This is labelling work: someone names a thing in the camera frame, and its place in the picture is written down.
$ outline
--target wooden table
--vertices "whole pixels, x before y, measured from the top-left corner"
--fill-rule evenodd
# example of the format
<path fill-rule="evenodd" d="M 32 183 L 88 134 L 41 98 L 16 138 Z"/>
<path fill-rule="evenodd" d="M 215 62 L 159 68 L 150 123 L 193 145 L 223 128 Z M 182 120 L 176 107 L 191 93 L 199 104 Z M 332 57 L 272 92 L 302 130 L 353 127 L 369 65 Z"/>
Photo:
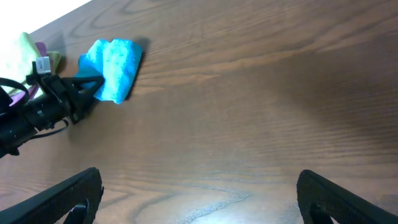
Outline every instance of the wooden table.
<path fill-rule="evenodd" d="M 301 223 L 311 169 L 398 215 L 398 1 L 93 0 L 34 32 L 78 69 L 146 49 L 132 96 L 0 161 L 0 209 L 88 167 L 95 223 Z"/>

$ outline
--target wood grain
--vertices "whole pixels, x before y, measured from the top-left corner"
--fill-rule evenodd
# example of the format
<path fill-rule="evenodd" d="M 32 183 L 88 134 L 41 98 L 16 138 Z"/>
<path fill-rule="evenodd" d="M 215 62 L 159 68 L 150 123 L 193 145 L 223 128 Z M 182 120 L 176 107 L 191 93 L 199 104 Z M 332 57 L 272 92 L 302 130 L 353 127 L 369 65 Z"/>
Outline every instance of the wood grain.
<path fill-rule="evenodd" d="M 94 0 L 34 32 L 146 48 L 134 91 L 0 161 L 0 209 L 88 167 L 95 223 L 301 223 L 311 169 L 398 215 L 398 1 Z"/>

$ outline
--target blue cloth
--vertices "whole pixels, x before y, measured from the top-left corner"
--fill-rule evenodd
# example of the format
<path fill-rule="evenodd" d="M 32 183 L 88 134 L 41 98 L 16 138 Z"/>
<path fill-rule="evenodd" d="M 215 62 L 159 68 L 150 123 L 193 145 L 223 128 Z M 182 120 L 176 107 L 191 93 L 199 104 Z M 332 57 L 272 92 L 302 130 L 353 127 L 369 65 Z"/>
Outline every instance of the blue cloth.
<path fill-rule="evenodd" d="M 121 104 L 137 75 L 141 55 L 141 47 L 131 40 L 97 40 L 87 54 L 80 56 L 75 77 L 104 76 L 105 82 L 94 97 Z M 83 88 L 93 85 L 88 83 Z"/>

